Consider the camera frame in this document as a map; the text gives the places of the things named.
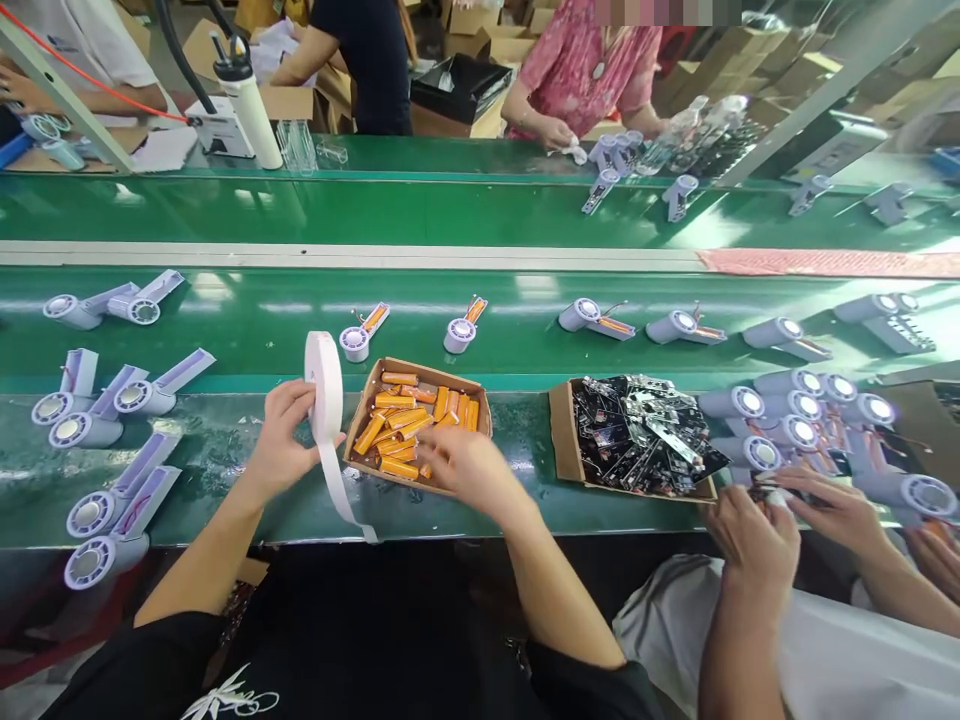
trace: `white sleeve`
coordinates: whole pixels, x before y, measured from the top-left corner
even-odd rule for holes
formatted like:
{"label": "white sleeve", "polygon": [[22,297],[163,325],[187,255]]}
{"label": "white sleeve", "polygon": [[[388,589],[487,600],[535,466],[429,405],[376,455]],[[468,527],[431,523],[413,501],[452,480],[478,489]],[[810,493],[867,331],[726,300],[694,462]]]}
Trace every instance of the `white sleeve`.
{"label": "white sleeve", "polygon": [[157,76],[123,26],[111,0],[66,0],[93,59],[115,85],[157,85]]}

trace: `person's right hand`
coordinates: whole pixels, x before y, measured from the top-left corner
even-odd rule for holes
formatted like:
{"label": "person's right hand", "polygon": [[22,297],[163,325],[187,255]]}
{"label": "person's right hand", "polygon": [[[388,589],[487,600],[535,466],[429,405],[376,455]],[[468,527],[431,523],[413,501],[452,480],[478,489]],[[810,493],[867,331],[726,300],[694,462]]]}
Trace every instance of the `person's right hand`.
{"label": "person's right hand", "polygon": [[899,556],[880,525],[876,509],[862,491],[841,485],[806,468],[782,468],[773,479],[788,490],[809,493],[823,502],[822,507],[816,507],[790,493],[784,493],[787,506],[801,520],[821,535],[849,549],[861,561],[882,564],[891,557],[891,551]]}
{"label": "person's right hand", "polygon": [[486,435],[434,428],[419,435],[418,450],[440,485],[501,528],[538,512],[506,459]]}
{"label": "person's right hand", "polygon": [[960,605],[960,543],[952,538],[942,540],[926,528],[906,530],[904,535],[920,572]]}
{"label": "person's right hand", "polygon": [[786,606],[800,560],[800,530],[790,511],[765,505],[766,513],[740,485],[720,491],[704,509],[710,535],[723,552],[725,584],[750,598],[769,601],[774,611]]}
{"label": "person's right hand", "polygon": [[547,150],[563,150],[570,147],[575,135],[560,118],[541,115],[535,124],[540,142]]}

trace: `tape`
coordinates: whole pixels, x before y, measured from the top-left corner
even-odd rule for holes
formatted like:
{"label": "tape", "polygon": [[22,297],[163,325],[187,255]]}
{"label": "tape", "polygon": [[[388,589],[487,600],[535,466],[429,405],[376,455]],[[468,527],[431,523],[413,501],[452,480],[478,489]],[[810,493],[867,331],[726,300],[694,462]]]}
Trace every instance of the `tape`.
{"label": "tape", "polygon": [[337,341],[330,333],[314,331],[307,334],[303,379],[317,386],[317,399],[310,413],[310,431],[320,451],[320,467],[333,506],[346,522],[360,528],[364,540],[380,542],[373,527],[359,522],[353,514],[333,444],[340,433],[343,418],[343,379]]}

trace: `white bottle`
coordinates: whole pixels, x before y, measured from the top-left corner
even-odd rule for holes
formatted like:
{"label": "white bottle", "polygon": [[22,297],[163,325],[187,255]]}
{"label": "white bottle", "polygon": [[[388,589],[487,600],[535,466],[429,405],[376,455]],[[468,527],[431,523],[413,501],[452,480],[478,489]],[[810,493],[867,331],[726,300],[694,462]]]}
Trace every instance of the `white bottle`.
{"label": "white bottle", "polygon": [[263,105],[260,88],[250,65],[250,53],[246,42],[234,35],[230,38],[229,55],[224,54],[220,41],[211,33],[213,44],[220,59],[213,64],[213,71],[220,81],[220,87],[230,98],[237,121],[257,156],[257,162],[264,170],[276,170],[283,167],[280,146],[270,127],[270,118]]}
{"label": "white bottle", "polygon": [[718,102],[687,142],[670,160],[667,169],[673,173],[684,173],[694,166],[700,156],[713,147],[731,127],[739,127],[747,109],[747,98],[743,95],[728,95]]}
{"label": "white bottle", "polygon": [[660,172],[700,125],[700,111],[708,102],[710,98],[706,95],[698,95],[690,107],[670,118],[667,129],[637,161],[636,172],[640,175],[656,175]]}

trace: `black shirt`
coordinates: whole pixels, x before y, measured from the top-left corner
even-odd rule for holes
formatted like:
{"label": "black shirt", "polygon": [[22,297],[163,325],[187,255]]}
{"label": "black shirt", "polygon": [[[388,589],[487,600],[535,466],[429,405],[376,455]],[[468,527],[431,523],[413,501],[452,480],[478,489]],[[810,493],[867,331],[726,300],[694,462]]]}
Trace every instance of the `black shirt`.
{"label": "black shirt", "polygon": [[357,83],[357,131],[412,135],[407,43],[395,0],[317,0],[310,24],[340,42]]}
{"label": "black shirt", "polygon": [[217,692],[201,684],[224,621],[182,613],[117,633],[44,719],[199,720],[205,703],[263,720],[662,720],[639,665],[605,671],[527,643],[528,679],[448,569],[379,553],[356,568],[274,563]]}

